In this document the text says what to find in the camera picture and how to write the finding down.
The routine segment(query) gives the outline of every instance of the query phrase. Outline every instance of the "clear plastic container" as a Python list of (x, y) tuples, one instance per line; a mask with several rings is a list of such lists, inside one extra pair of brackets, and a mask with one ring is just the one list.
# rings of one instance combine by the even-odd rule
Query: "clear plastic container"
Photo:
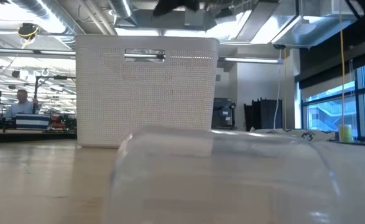
[(103, 223), (365, 223), (358, 148), (146, 127), (121, 144)]

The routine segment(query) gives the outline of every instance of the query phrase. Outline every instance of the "white plastic basket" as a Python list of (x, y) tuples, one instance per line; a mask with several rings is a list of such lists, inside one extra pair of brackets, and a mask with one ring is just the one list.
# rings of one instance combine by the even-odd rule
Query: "white plastic basket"
[[(181, 37), (76, 38), (78, 144), (118, 147), (148, 124), (210, 129), (218, 41)], [(165, 60), (127, 62), (126, 50)]]

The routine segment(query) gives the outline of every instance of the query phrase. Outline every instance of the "window frame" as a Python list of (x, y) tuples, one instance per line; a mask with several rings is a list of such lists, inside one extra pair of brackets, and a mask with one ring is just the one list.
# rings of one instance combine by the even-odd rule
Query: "window frame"
[[(354, 97), (356, 102), (356, 122), (357, 122), (357, 140), (365, 140), (365, 77), (364, 77), (364, 66), (353, 70), (354, 72), (354, 83), (355, 88), (353, 91), (346, 92), (344, 98)], [(303, 128), (308, 128), (308, 109), (310, 105), (315, 105), (332, 100), (342, 99), (340, 95), (327, 96), (317, 100), (307, 101), (307, 99), (302, 99), (302, 126)]]

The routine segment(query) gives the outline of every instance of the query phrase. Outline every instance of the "ceiling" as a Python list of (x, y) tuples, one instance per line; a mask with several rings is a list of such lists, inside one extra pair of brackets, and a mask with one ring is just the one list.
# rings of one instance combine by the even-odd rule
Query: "ceiling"
[[(58, 0), (58, 3), (55, 0), (40, 0), (39, 2), (49, 2), (49, 4), (56, 3), (56, 7), (49, 7), (56, 9), (54, 15), (47, 17), (48, 20), (52, 20), (50, 22), (43, 20), (40, 15), (32, 11), (23, 9), (18, 3), (36, 2), (36, 0), (9, 1), (15, 4), (0, 4), (0, 48), (6, 49), (22, 47), (25, 40), (19, 37), (17, 30), (22, 23), (28, 22), (37, 24), (40, 29), (34, 41), (27, 45), (26, 49), (69, 51), (72, 50), (73, 45), (65, 40), (73, 40), (75, 34), (117, 32), (118, 35), (214, 37), (221, 43), (220, 56), (279, 58), (279, 51), (271, 44), (311, 47), (338, 32), (339, 25), (336, 19), (337, 8), (333, 5), (338, 0), (203, 0), (200, 3), (201, 10), (197, 13), (185, 11), (181, 7), (173, 11), (171, 16), (159, 19), (145, 17), (151, 15), (157, 1), (131, 0), (135, 9), (133, 14), (125, 19), (117, 18), (116, 23), (114, 23), (114, 11), (111, 10), (109, 0)], [(100, 16), (97, 14), (94, 18), (90, 17), (92, 13), (95, 14), (95, 9)], [(344, 26), (355, 21), (346, 6), (342, 11)], [(53, 22), (59, 18), (66, 18), (65, 23), (56, 22), (59, 26), (68, 27), (69, 31), (65, 30), (64, 33), (59, 34), (62, 29), (58, 29), (57, 23)], [(131, 18), (134, 18), (135, 22), (138, 21), (135, 27), (131, 27)], [(179, 22), (183, 29), (175, 29)], [(37, 58), (34, 55), (14, 59), (12, 54), (0, 56), (0, 90), (6, 94), (3, 98), (5, 105), (12, 103), (15, 98), (16, 90), (10, 89), (10, 85), (11, 88), (15, 85), (16, 89), (23, 88), (32, 94), (35, 75), (43, 71), (50, 72), (50, 75), (75, 77), (73, 59)], [(218, 64), (226, 71), (233, 65), (232, 62)], [(13, 78), (11, 75), (13, 70), (22, 70), (23, 77)], [(75, 110), (74, 84), (71, 79), (47, 80), (39, 88), (39, 100), (45, 103), (48, 109), (52, 106), (59, 111), (73, 112)], [(53, 99), (52, 96), (59, 96), (59, 99)]]

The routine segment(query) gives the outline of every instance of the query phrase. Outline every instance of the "person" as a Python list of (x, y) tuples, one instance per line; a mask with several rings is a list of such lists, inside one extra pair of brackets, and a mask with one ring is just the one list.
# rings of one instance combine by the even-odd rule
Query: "person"
[(4, 115), (5, 118), (15, 118), (16, 114), (18, 113), (32, 114), (34, 105), (36, 106), (35, 111), (39, 112), (39, 101), (37, 101), (37, 99), (33, 99), (33, 102), (27, 100), (26, 90), (18, 90), (16, 93), (16, 98), (18, 99), (18, 103), (11, 105)]

